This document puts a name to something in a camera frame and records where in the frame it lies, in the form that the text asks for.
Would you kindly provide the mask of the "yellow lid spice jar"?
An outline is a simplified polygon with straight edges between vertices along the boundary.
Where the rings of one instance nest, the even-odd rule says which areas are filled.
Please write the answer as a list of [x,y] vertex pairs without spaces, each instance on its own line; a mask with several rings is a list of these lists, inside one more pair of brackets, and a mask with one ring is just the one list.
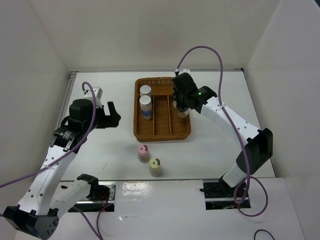
[[154,177],[158,177],[161,175],[162,166],[161,166],[161,162],[158,158],[152,158],[149,161],[149,173]]

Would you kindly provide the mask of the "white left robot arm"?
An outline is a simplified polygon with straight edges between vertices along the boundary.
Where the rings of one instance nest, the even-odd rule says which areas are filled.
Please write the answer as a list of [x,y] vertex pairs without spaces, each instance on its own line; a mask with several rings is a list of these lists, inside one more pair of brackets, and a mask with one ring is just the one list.
[[18,231],[41,240],[49,239],[62,216],[78,201],[107,203],[110,188],[100,185],[97,177],[81,174],[58,195],[55,194],[69,164],[75,159],[81,145],[87,140],[87,130],[116,128],[121,116],[114,103],[94,107],[91,100],[76,99],[69,107],[59,128],[52,136],[47,155],[31,186],[15,206],[7,206],[3,217]]

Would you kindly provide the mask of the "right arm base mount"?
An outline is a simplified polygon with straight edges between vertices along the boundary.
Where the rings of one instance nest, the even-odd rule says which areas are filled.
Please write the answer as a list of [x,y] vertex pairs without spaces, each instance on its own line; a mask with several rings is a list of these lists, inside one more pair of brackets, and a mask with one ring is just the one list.
[[204,194],[206,210],[229,210],[237,209],[238,204],[234,201],[234,189],[221,186],[218,180],[204,181],[199,189]]

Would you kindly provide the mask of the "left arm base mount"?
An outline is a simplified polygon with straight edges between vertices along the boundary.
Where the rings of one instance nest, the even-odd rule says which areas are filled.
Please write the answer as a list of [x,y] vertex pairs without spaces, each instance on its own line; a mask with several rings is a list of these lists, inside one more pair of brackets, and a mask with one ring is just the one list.
[[74,206],[84,213],[98,213],[103,208],[104,212],[114,212],[116,198],[116,182],[100,181],[103,191],[98,193],[94,198],[82,198]]

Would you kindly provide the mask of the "blue label silver cap bottle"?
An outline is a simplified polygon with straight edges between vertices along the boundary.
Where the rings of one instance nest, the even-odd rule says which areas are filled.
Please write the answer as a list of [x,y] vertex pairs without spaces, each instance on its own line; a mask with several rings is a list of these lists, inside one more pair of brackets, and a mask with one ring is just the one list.
[[152,88],[149,85],[142,85],[139,89],[140,96],[149,96],[152,98]]

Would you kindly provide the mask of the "pink lid spice jar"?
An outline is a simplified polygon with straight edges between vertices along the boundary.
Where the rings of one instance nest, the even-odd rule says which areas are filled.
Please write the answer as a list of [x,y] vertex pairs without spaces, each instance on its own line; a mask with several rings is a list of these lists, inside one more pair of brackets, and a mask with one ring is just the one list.
[[140,144],[137,147],[137,156],[140,162],[147,163],[150,161],[150,152],[146,144]]

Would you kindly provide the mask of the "black lid spice jar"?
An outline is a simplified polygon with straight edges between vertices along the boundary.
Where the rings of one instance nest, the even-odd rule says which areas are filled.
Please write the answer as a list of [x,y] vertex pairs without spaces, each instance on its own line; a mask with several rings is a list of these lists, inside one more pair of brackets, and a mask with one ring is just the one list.
[[176,112],[177,112],[177,115],[180,118],[186,118],[189,115],[189,109],[188,108],[177,108]]

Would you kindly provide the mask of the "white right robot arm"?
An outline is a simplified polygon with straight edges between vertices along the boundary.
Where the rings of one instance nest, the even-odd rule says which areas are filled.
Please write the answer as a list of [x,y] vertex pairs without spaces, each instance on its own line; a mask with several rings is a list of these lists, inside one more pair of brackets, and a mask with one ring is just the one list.
[[265,128],[250,124],[223,102],[209,87],[198,88],[191,75],[179,72],[172,79],[173,98],[176,109],[184,112],[195,110],[224,130],[239,145],[241,152],[235,164],[221,178],[220,193],[231,196],[237,185],[247,177],[247,166],[243,151],[247,156],[249,174],[253,175],[273,155],[273,133]]

